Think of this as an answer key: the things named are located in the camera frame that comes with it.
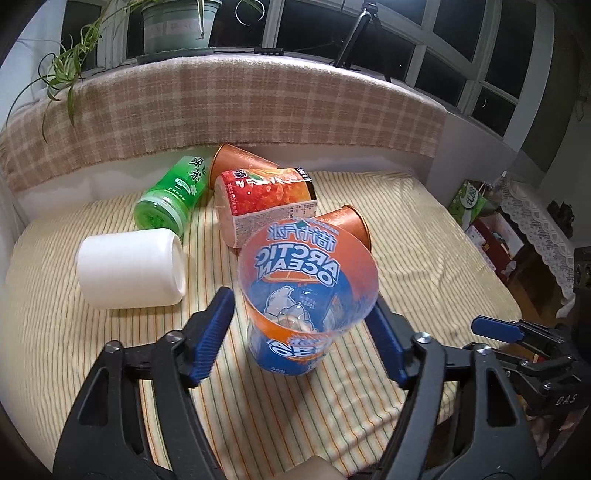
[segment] metal screw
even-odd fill
[[[414,334],[414,339],[418,343],[431,343],[431,335],[427,332],[417,332]]]
[[[477,343],[474,347],[475,350],[481,355],[488,355],[489,353],[492,353],[492,348],[490,345],[485,343]]]
[[[166,341],[169,343],[177,343],[184,339],[184,333],[180,330],[170,330],[166,335]]]
[[[121,343],[119,343],[117,340],[111,340],[110,342],[107,342],[107,344],[105,345],[105,352],[107,353],[113,353],[116,352],[117,350],[119,350],[121,348]]]

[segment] striped bed sheet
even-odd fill
[[[363,213],[380,292],[416,330],[462,346],[477,339],[469,325],[479,314],[519,319],[508,290],[416,179],[401,173],[310,176],[319,213],[343,204]],[[236,293],[235,318],[211,376],[192,391],[226,476],[270,479],[312,455],[346,475],[376,462],[405,394],[387,379],[365,323],[335,342],[307,375],[258,368],[245,350],[248,319],[236,275],[238,252],[220,238],[211,193],[202,197],[183,238],[189,289],[178,305],[100,311],[84,302],[75,267],[80,243],[89,235],[135,229],[138,198],[131,194],[37,219],[14,249],[0,323],[0,392],[32,451],[51,467],[72,402],[105,342],[153,342],[182,328],[220,286],[228,286]],[[141,392],[152,454],[169,466],[150,382],[142,382]],[[453,397],[447,385],[440,420],[450,415]]]

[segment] cardboard box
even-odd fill
[[[525,245],[500,213],[477,218],[466,235],[503,283],[517,266],[514,258]]]

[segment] green bottle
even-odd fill
[[[212,157],[218,147],[200,147],[198,155],[181,158],[148,189],[135,205],[135,224],[140,230],[168,228],[182,237],[191,211],[207,187]]]

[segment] orange paper cup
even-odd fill
[[[325,213],[324,215],[318,215],[315,218],[322,222],[341,227],[343,230],[356,236],[357,240],[363,243],[365,248],[371,252],[369,227],[357,208],[352,205],[343,205],[338,210]]]
[[[257,168],[259,170],[275,170],[276,163],[266,160],[254,153],[247,152],[234,145],[224,143],[213,156],[212,167],[209,170],[209,188],[213,188],[220,173],[241,168]]]

